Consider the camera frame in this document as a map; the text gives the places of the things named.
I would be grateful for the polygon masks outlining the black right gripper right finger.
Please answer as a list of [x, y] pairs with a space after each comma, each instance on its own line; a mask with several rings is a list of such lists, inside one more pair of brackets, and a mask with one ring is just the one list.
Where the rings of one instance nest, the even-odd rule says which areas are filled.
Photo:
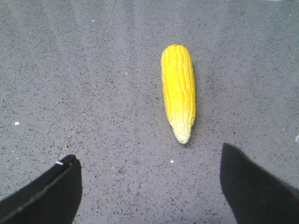
[[224, 143], [220, 182], [239, 224], [297, 224], [299, 191]]

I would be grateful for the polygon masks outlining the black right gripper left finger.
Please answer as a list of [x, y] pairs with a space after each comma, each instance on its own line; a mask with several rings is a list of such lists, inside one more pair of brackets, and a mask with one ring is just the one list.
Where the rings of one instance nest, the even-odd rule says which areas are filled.
[[80, 161], [68, 155], [0, 202], [2, 224], [71, 224], [82, 198]]

